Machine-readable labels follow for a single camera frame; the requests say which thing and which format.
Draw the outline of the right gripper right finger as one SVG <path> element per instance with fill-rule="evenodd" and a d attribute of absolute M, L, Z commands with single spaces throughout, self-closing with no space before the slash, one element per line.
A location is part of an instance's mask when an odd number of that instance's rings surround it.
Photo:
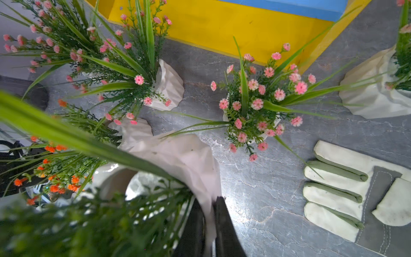
<path fill-rule="evenodd" d="M 238 240 L 228 208 L 223 197 L 217 197 L 214 203 L 216 220 L 216 256 L 246 257 L 246 253 Z"/>

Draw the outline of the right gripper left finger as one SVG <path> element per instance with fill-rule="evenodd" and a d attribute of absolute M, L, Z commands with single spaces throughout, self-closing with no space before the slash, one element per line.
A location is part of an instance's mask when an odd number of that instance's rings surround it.
<path fill-rule="evenodd" d="M 195 199 L 183 234 L 172 256 L 202 257 L 204 242 L 204 215 L 198 200 Z"/>

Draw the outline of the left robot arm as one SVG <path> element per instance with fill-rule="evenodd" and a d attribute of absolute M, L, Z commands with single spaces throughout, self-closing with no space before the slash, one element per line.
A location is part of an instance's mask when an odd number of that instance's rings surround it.
<path fill-rule="evenodd" d="M 32 81 L 29 80 L 1 76 L 1 90 L 20 99 L 26 93 L 31 83 Z M 25 95 L 24 101 L 37 109 L 45 111 L 49 103 L 49 92 L 41 84 L 37 84 Z"/>

